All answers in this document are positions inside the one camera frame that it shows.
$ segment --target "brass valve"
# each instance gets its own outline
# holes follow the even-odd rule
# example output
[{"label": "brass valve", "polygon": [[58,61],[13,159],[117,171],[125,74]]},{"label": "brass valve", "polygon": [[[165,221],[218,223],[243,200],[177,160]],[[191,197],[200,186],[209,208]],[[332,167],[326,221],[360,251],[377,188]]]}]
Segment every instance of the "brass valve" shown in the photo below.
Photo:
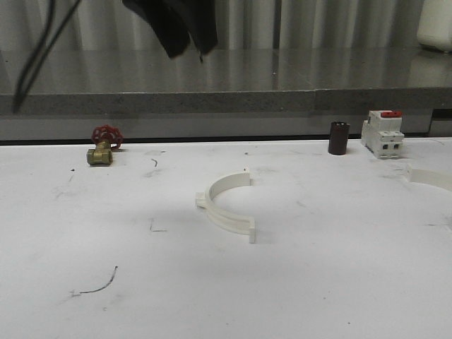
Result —
[{"label": "brass valve", "polygon": [[93,131],[91,140],[96,144],[96,149],[90,149],[86,153],[88,164],[91,166],[108,166],[113,162],[112,150],[117,150],[121,146],[123,137],[119,129],[104,125]]},{"label": "brass valve", "polygon": [[95,150],[88,150],[86,160],[91,166],[110,165],[113,162],[112,145],[107,139],[103,139],[96,145]]}]

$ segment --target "red handwheel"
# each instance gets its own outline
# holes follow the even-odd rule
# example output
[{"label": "red handwheel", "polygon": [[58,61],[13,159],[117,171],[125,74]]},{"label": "red handwheel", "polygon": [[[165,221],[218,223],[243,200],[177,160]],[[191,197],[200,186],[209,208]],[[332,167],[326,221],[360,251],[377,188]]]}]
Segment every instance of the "red handwheel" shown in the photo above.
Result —
[{"label": "red handwheel", "polygon": [[119,129],[111,127],[109,125],[104,125],[96,127],[91,136],[91,140],[96,145],[102,139],[107,139],[110,142],[110,144],[116,144],[115,146],[112,146],[112,150],[117,150],[119,147],[121,147],[121,143],[124,137],[122,136]]}]

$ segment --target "black wire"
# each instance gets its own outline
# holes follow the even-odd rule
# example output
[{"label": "black wire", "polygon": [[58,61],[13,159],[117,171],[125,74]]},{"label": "black wire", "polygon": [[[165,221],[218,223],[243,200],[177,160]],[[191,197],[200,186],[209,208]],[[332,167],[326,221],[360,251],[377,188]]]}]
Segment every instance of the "black wire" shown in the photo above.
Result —
[{"label": "black wire", "polygon": [[47,20],[44,25],[44,30],[42,31],[41,37],[33,50],[32,54],[28,58],[25,66],[23,67],[22,72],[20,73],[20,77],[18,79],[18,83],[16,86],[16,91],[14,93],[13,98],[13,113],[17,113],[22,106],[23,102],[25,101],[28,93],[30,92],[31,87],[33,86],[33,83],[35,82],[37,76],[39,75],[39,72],[41,70],[41,67],[49,55],[50,51],[52,50],[52,47],[55,45],[55,42],[57,42],[60,34],[63,32],[64,28],[66,27],[67,23],[71,19],[72,15],[76,11],[78,5],[80,4],[82,0],[77,0],[74,5],[69,9],[68,13],[62,20],[59,27],[56,29],[56,32],[52,39],[50,40],[50,43],[47,45],[47,48],[42,52],[42,48],[44,48],[46,44],[46,40],[49,37],[50,30],[52,29],[52,25],[54,22],[55,17],[55,8],[56,8],[56,0],[49,0],[49,9],[47,14]]}]

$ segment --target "black cloth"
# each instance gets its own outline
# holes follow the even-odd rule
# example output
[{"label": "black cloth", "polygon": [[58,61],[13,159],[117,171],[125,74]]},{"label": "black cloth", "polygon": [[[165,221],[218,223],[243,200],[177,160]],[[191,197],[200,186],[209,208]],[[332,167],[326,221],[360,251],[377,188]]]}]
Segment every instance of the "black cloth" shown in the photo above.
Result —
[{"label": "black cloth", "polygon": [[214,0],[122,0],[153,28],[170,58],[184,52],[190,36],[201,54],[218,43]]}]

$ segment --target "dark brown cylinder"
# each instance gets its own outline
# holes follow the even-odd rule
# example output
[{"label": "dark brown cylinder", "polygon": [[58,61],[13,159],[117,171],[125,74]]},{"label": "dark brown cylinder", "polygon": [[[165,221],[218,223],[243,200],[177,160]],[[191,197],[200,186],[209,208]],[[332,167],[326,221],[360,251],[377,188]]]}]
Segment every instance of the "dark brown cylinder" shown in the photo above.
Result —
[{"label": "dark brown cylinder", "polygon": [[328,152],[334,155],[344,155],[347,151],[348,131],[350,125],[346,122],[335,121],[331,123],[330,143]]}]

